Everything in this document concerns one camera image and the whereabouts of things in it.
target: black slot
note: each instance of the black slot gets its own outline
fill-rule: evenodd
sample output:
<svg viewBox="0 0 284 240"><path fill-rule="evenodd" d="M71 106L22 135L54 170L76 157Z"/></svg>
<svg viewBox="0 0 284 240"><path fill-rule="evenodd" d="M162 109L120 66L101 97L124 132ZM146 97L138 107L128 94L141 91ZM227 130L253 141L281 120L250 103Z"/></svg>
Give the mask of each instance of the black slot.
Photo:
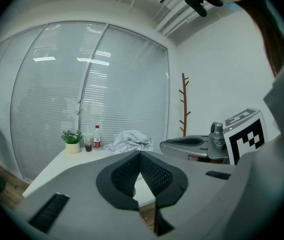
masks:
<svg viewBox="0 0 284 240"><path fill-rule="evenodd" d="M64 194L54 194L50 198L50 200L29 221L29 224L42 231L43 233L47 233L58 215L65 207L68 200L69 197Z"/></svg>
<svg viewBox="0 0 284 240"><path fill-rule="evenodd" d="M219 172L219 171L214 171L214 170L208 171L206 175L214 177L214 178L222 179L222 180L228 180L228 178L231 176L229 173L224 173L224 172Z"/></svg>

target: wooden floor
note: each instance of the wooden floor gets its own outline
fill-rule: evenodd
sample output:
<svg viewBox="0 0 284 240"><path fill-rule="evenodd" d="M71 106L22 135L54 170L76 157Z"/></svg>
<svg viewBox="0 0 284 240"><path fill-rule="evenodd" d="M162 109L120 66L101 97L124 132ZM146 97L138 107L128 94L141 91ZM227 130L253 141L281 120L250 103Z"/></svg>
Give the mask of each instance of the wooden floor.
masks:
<svg viewBox="0 0 284 240"><path fill-rule="evenodd" d="M0 194L0 202L10 209L14 209L22 200L23 192L28 184L8 173L0 166L0 176L6 181L5 190ZM143 221L151 231L154 230L155 203L151 203L140 208L140 214Z"/></svg>

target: dark drink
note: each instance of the dark drink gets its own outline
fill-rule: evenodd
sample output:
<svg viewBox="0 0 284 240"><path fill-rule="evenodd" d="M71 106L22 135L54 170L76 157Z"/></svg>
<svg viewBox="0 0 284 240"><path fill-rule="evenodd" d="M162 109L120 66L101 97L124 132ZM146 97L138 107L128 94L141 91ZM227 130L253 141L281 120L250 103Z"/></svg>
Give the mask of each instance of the dark drink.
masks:
<svg viewBox="0 0 284 240"><path fill-rule="evenodd" d="M91 151L92 151L92 145L86 144L86 145L85 145L85 150L86 150L87 152L91 152Z"/></svg>

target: white table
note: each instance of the white table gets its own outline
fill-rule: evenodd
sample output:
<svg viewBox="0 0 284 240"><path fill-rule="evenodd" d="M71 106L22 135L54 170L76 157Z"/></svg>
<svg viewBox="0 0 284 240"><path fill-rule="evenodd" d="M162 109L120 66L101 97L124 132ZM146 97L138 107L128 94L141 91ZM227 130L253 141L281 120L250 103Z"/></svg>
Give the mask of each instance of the white table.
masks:
<svg viewBox="0 0 284 240"><path fill-rule="evenodd" d="M91 152L86 152L85 148L81 148L81 152L77 154L68 154L64 149L60 154L56 156L48 164L47 167L33 180L33 182L28 186L28 188L22 194L23 197L27 197L33 191L37 190L39 187L47 183L49 180L53 179L66 169L71 167L96 161L109 156L115 156L110 150L92 150ZM138 179L135 183L136 194L134 199L138 201L138 205L143 207L155 201L155 197L150 191L149 187L145 183L144 179Z"/></svg>

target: blue face mask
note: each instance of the blue face mask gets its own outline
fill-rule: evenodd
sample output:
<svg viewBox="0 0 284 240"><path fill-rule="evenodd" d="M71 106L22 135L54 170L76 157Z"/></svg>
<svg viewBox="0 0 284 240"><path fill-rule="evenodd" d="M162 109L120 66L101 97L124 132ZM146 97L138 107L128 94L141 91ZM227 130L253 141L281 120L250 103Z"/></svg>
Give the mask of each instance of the blue face mask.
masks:
<svg viewBox="0 0 284 240"><path fill-rule="evenodd" d="M242 9L234 2L224 2L223 4L226 5L230 11L239 11L240 9Z"/></svg>

